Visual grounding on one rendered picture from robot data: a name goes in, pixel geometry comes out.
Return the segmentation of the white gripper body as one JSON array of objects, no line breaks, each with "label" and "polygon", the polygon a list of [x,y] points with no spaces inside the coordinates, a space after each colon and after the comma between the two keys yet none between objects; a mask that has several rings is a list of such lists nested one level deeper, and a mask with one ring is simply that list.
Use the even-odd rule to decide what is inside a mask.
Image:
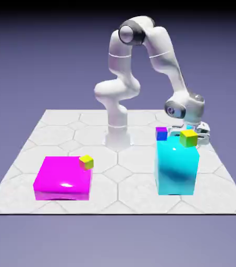
[{"label": "white gripper body", "polygon": [[210,140],[210,128],[208,125],[182,125],[168,127],[168,136],[180,136],[180,131],[192,129],[198,134],[198,144],[208,144]]}]

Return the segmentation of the small yellow cube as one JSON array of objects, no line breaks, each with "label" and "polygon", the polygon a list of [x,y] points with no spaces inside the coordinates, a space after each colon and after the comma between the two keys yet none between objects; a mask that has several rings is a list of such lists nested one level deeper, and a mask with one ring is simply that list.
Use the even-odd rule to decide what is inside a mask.
[{"label": "small yellow cube", "polygon": [[198,134],[193,129],[180,131],[180,143],[186,147],[197,146]]},{"label": "small yellow cube", "polygon": [[94,159],[89,155],[79,157],[80,167],[84,170],[89,170],[94,167]]}]

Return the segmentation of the small blue cube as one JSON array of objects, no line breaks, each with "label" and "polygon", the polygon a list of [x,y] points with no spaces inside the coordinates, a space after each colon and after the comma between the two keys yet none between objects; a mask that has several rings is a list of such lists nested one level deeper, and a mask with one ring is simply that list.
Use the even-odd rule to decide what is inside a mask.
[{"label": "small blue cube", "polygon": [[156,140],[166,141],[168,136],[167,127],[156,127]]}]

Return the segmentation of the large cyan box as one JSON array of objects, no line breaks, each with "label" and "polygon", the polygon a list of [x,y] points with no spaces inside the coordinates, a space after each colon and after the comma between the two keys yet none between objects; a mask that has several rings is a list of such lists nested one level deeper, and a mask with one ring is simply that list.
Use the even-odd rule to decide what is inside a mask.
[{"label": "large cyan box", "polygon": [[196,147],[184,147],[179,137],[156,142],[155,181],[161,196],[194,194],[200,155]]}]

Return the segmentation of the large magenta box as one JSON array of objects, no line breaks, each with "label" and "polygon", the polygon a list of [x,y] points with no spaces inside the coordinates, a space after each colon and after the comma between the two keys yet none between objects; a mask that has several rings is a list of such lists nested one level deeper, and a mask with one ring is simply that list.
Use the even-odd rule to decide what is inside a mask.
[{"label": "large magenta box", "polygon": [[47,156],[33,183],[36,200],[89,200],[93,169],[80,156]]}]

